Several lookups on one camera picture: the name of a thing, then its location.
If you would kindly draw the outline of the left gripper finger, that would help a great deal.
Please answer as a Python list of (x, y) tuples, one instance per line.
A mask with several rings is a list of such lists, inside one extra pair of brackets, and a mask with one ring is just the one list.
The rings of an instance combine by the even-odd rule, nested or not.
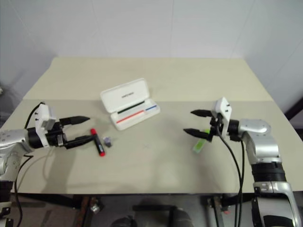
[(64, 142), (64, 147), (66, 149), (79, 147), (79, 146), (82, 146), (84, 144), (87, 144), (87, 143), (93, 141), (94, 138), (95, 138), (94, 135), (86, 135), (86, 136), (76, 137), (74, 140)]
[(88, 120), (90, 120), (90, 118), (86, 116), (73, 116), (73, 117), (61, 118), (59, 119), (59, 122), (62, 126), (65, 126), (65, 125), (80, 124)]

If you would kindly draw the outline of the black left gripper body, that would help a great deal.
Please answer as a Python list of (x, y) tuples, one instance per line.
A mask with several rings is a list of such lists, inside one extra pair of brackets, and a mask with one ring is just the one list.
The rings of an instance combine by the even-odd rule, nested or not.
[(53, 127), (48, 130), (46, 134), (47, 141), (50, 146), (63, 147), (67, 143), (66, 134), (63, 132), (63, 128), (68, 124), (67, 118), (61, 118), (58, 122), (55, 122)]

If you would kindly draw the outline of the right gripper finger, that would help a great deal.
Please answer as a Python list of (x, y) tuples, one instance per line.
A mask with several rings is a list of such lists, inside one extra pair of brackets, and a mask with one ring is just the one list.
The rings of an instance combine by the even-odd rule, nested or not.
[(210, 110), (197, 109), (190, 112), (199, 117), (213, 117), (213, 114)]
[(193, 137), (209, 140), (209, 134), (206, 132), (202, 132), (200, 130), (192, 128), (183, 129), (183, 131)]

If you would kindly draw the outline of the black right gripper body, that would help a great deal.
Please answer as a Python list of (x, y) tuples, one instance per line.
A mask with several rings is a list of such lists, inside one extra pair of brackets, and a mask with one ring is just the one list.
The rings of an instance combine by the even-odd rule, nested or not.
[(212, 116), (211, 120), (210, 120), (210, 131), (208, 134), (208, 141), (212, 142), (213, 137), (217, 136), (217, 137), (222, 137), (222, 129), (223, 129), (223, 116), (222, 114), (218, 113), (216, 117)]

